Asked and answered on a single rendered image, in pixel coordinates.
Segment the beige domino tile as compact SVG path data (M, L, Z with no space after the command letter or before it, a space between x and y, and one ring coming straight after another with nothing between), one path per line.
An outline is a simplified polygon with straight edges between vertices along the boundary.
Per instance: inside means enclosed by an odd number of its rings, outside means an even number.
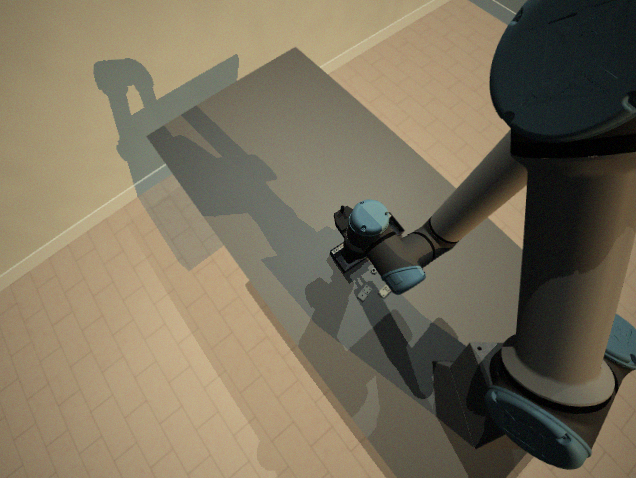
M390 288L386 284L378 293L384 298L390 291Z

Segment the black rack of three bins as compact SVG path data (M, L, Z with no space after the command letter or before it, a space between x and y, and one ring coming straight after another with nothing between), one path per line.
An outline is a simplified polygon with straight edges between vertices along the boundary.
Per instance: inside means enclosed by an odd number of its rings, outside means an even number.
M393 217L393 215L390 212L389 212L389 225L398 236L400 236L404 232L403 227L398 223L398 221ZM343 258L343 256L341 255L341 249L343 248L343 244L344 242L342 242L341 244L339 244L338 246L330 250L330 255L332 256L334 261L337 263L339 268L342 270L342 272L345 274L347 271L349 271L350 269L352 269L353 267L355 267L356 265L358 265L359 263L361 263L368 257L366 256L365 258L357 259L351 264L348 264Z

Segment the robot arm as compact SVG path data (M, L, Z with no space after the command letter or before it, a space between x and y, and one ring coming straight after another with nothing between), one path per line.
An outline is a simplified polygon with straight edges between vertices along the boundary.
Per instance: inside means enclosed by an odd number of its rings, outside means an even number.
M527 0L489 85L511 129L428 221L400 240L364 200L347 237L400 295L527 185L516 334L484 404L523 450L578 469L636 370L636 328L616 314L636 235L636 0Z

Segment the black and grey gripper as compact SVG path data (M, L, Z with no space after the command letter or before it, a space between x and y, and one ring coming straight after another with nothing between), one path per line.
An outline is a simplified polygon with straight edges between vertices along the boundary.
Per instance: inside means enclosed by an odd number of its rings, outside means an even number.
M356 261L357 259L366 257L366 254L363 252L363 250L351 244L347 237L349 216L352 213L352 210L353 209L349 206L341 206L341 209L334 213L335 226L337 227L343 238L345 238L343 248L341 250L341 255L348 264Z

